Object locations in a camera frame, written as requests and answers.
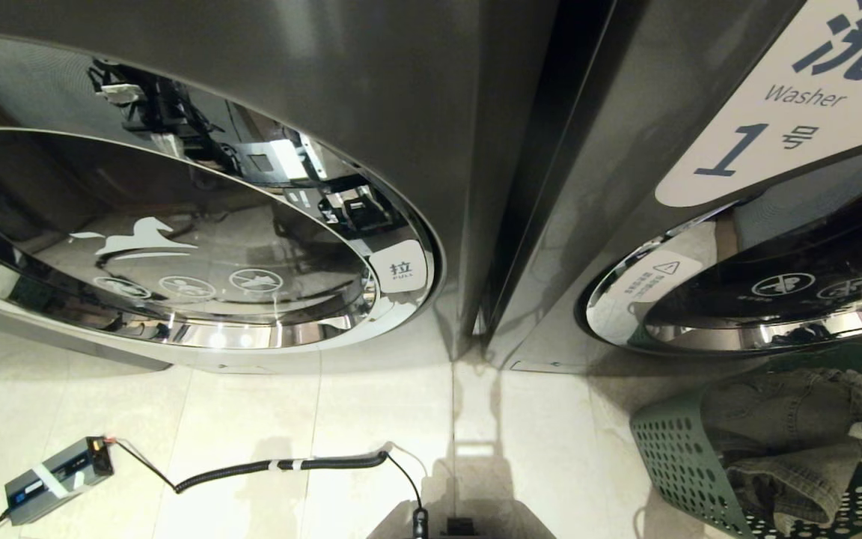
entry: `washer door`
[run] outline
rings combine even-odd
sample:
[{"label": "washer door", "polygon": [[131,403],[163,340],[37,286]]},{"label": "washer door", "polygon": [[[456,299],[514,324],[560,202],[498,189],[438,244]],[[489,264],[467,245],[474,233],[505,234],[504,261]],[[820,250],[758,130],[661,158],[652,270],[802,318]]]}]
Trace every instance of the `washer door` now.
[{"label": "washer door", "polygon": [[0,40],[0,299],[145,341],[294,351],[403,323],[434,252],[401,197],[298,130]]},{"label": "washer door", "polygon": [[862,335],[862,154],[733,202],[632,252],[579,306],[605,341],[759,352]]}]

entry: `washing machine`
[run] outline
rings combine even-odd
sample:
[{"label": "washing machine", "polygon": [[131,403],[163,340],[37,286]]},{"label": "washing machine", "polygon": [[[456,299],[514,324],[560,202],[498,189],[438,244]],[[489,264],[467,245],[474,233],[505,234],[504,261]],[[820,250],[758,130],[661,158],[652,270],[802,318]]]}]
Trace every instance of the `washing machine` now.
[{"label": "washing machine", "polygon": [[862,341],[862,1],[568,10],[483,303],[490,361]]},{"label": "washing machine", "polygon": [[226,372],[461,353],[554,10],[1,1],[0,313]]}]

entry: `warning triangle sticker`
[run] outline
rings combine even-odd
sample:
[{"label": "warning triangle sticker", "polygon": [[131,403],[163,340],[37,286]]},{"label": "warning triangle sticker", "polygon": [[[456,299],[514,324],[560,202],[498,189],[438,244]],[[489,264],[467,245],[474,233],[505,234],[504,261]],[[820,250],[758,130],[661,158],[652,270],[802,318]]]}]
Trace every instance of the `warning triangle sticker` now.
[{"label": "warning triangle sticker", "polygon": [[666,264],[658,264],[654,266],[654,270],[658,270],[660,273],[667,273],[667,275],[673,275],[677,272],[677,267],[680,266],[680,262],[667,262]]}]

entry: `green plastic basket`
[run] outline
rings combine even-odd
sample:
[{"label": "green plastic basket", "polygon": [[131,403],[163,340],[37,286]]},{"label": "green plastic basket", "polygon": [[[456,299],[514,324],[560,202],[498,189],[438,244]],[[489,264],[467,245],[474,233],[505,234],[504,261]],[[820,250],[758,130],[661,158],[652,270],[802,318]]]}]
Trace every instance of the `green plastic basket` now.
[{"label": "green plastic basket", "polygon": [[[862,344],[843,344],[818,352],[771,359],[752,372],[836,368],[862,372]],[[783,537],[762,520],[745,514],[704,433],[700,403],[707,389],[678,395],[634,414],[630,429],[654,488],[668,504],[733,537]],[[803,539],[851,537],[862,532],[862,461],[833,525],[798,524],[791,535]]]}]

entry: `number 1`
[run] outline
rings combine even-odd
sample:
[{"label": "number 1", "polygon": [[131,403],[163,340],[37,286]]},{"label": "number 1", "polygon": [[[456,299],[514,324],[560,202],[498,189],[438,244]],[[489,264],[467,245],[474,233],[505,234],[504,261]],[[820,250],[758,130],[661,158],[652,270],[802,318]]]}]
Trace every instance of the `number 1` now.
[{"label": "number 1", "polygon": [[704,174],[704,175],[723,175],[723,177],[728,177],[728,175],[733,175],[735,171],[727,170],[727,166],[733,163],[733,160],[742,153],[743,150],[746,150],[748,146],[750,146],[751,142],[754,142],[756,137],[760,136],[760,133],[763,133],[763,130],[767,129],[768,124],[754,124],[753,126],[740,126],[736,129],[737,133],[743,135],[743,138],[740,139],[739,143],[736,143],[736,146],[733,147],[732,150],[723,159],[721,162],[716,164],[714,168],[698,168],[694,171],[694,174]]}]

